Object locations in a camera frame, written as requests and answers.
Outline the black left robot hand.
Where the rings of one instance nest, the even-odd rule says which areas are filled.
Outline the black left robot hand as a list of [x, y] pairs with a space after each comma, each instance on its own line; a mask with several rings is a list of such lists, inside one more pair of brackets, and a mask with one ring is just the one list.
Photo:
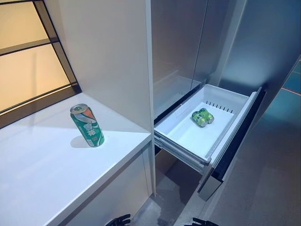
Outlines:
[[131, 222], [130, 217], [130, 214], [125, 214], [123, 216], [114, 218], [110, 221], [110, 223], [107, 224], [107, 226], [127, 226]]

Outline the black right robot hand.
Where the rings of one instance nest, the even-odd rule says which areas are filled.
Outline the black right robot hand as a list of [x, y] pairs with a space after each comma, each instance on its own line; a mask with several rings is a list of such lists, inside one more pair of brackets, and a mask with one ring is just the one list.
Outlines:
[[192, 226], [211, 226], [212, 224], [207, 220], [202, 220], [199, 218], [192, 218]]

